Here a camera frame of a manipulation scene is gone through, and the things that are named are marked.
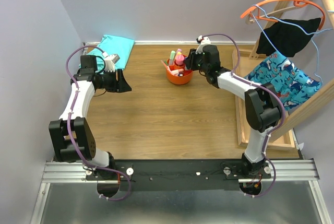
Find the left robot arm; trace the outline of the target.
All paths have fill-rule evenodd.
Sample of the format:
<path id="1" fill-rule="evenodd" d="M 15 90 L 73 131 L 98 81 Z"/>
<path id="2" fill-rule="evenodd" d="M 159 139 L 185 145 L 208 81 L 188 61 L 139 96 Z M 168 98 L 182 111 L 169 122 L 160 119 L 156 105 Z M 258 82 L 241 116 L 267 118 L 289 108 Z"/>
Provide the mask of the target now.
<path id="1" fill-rule="evenodd" d="M 122 69 L 115 67 L 120 60 L 117 54 L 103 53 L 103 67 L 98 70 L 95 55 L 82 55 L 80 69 L 70 75 L 71 94 L 64 112 L 56 121 L 49 123 L 55 157 L 59 162 L 81 161 L 105 180 L 115 176 L 115 161 L 110 152 L 97 148 L 87 122 L 87 113 L 95 92 L 103 89 L 110 93 L 130 92 Z"/>

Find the orange round organizer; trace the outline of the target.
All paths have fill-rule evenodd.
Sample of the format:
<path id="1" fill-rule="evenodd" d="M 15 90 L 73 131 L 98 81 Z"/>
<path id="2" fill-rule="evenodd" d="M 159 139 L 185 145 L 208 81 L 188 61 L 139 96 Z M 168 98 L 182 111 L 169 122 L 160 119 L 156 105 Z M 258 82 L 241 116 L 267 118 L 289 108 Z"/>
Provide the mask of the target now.
<path id="1" fill-rule="evenodd" d="M 168 60 L 166 77 L 169 82 L 175 85 L 185 85 L 191 81 L 193 71 L 186 68 L 185 59 L 183 54 L 178 54 L 171 65 L 169 64 L 170 60 Z"/>

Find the green cap white marker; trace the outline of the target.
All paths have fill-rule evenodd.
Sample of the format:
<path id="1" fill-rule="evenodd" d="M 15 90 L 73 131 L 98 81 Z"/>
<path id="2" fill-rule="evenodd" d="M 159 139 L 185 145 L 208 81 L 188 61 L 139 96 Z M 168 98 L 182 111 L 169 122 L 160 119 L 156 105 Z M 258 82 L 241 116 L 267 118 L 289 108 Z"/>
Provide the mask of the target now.
<path id="1" fill-rule="evenodd" d="M 167 63 L 163 60 L 161 60 L 161 63 L 163 64 L 163 66 L 165 67 L 165 69 L 167 70 L 167 72 L 171 73 L 170 67 L 167 65 Z"/>

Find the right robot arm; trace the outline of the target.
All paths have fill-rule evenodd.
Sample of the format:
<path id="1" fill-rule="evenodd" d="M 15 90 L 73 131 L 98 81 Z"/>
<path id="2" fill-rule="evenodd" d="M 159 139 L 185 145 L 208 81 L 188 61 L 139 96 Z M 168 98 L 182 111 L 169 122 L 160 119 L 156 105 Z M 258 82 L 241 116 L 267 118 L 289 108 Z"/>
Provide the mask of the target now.
<path id="1" fill-rule="evenodd" d="M 246 178 L 263 171 L 270 134 L 278 123 L 283 122 L 284 116 L 284 107 L 273 85 L 251 82 L 222 67 L 218 48 L 212 44 L 190 49 L 185 66 L 202 73 L 212 86 L 229 91 L 245 102 L 246 119 L 251 131 L 239 169 Z"/>

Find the green highlighter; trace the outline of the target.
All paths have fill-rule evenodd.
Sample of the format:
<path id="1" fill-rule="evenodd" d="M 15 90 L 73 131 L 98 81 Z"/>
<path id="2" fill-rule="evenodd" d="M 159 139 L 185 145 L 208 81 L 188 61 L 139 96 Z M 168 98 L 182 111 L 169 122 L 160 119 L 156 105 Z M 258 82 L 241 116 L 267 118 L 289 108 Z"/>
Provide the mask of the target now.
<path id="1" fill-rule="evenodd" d="M 176 52 L 174 50 L 172 50 L 171 53 L 170 53 L 169 62 L 168 62 L 169 66 L 173 66 L 175 56 L 176 56 Z"/>

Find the brown cap white marker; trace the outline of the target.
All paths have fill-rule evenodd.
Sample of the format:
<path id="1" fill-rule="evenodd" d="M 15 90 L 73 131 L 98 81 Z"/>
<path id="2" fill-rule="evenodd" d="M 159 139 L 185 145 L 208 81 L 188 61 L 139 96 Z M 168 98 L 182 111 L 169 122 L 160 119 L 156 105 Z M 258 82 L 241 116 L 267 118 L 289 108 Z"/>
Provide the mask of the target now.
<path id="1" fill-rule="evenodd" d="M 178 76 L 178 73 L 183 73 L 184 70 L 183 69 L 176 69 L 176 70 L 172 70 L 171 74 L 174 76 Z"/>

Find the pink glue bottle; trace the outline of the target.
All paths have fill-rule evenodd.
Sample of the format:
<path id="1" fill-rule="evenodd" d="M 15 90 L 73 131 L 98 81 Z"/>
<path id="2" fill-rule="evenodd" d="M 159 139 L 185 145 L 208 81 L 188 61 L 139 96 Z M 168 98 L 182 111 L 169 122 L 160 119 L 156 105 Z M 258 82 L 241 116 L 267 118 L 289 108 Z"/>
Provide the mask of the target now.
<path id="1" fill-rule="evenodd" d="M 184 65 L 184 59 L 185 59 L 185 57 L 182 54 L 178 54 L 175 57 L 174 65 L 175 66 L 183 66 Z"/>

